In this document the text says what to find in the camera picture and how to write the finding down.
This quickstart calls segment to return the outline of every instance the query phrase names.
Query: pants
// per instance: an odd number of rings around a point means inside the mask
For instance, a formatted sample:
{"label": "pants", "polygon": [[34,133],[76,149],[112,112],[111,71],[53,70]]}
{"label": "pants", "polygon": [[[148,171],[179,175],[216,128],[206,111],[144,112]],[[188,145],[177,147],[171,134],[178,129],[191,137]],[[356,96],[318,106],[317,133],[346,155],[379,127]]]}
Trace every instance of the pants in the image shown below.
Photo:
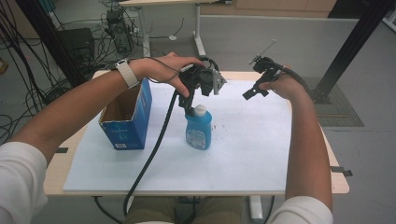
{"label": "pants", "polygon": [[[206,197],[191,224],[240,224],[243,197]],[[134,197],[124,224],[147,221],[176,223],[176,197]]]}

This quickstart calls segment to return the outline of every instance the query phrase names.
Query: open box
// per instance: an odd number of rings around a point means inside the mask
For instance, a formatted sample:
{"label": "open box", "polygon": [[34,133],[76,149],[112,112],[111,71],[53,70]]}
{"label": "open box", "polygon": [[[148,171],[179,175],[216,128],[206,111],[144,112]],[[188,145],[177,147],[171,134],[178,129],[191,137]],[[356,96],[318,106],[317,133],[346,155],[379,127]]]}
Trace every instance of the open box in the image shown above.
{"label": "open box", "polygon": [[115,149],[145,148],[151,102],[149,81],[144,78],[102,111],[99,124]]}

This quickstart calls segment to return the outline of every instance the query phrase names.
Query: bottle label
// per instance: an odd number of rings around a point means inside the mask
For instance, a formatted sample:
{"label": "bottle label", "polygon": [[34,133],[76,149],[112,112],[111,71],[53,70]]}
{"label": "bottle label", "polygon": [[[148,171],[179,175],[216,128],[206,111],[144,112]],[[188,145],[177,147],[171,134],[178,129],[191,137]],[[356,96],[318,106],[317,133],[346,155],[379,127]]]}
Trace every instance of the bottle label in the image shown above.
{"label": "bottle label", "polygon": [[187,143],[198,149],[205,149],[205,134],[199,130],[187,131]]}

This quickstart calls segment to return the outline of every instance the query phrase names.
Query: black pole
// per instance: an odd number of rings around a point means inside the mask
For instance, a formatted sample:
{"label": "black pole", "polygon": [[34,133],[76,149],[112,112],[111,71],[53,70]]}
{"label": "black pole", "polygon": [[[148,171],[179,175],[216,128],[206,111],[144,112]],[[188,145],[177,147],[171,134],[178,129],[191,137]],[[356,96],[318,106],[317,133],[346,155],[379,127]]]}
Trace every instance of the black pole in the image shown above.
{"label": "black pole", "polygon": [[329,69],[313,90],[312,98],[314,103],[327,104],[330,102],[328,96],[335,83],[347,70],[347,67],[361,50],[364,43],[385,17],[393,2],[394,0],[371,1],[370,6],[363,13],[355,28],[353,28],[343,47],[338,51]]}
{"label": "black pole", "polygon": [[32,24],[40,39],[46,45],[50,55],[64,72],[72,87],[86,81],[78,71],[69,52],[60,40],[52,20],[47,15],[39,0],[16,0],[27,20]]}

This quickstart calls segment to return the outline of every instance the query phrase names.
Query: left hand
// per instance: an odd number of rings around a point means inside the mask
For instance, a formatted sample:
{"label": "left hand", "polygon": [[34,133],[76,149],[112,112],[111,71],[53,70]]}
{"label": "left hand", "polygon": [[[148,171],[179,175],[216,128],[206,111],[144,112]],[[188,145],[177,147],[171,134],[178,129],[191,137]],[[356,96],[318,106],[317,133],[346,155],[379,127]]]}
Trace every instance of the left hand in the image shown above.
{"label": "left hand", "polygon": [[184,97],[188,97],[190,94],[189,90],[183,85],[176,71],[179,71],[184,66],[192,63],[198,63],[200,65],[204,64],[197,58],[179,57],[174,52],[156,59],[173,69],[168,68],[165,65],[150,58],[132,60],[129,65],[132,67],[137,79],[150,77],[159,82],[166,82],[169,85],[175,87],[175,89]]}

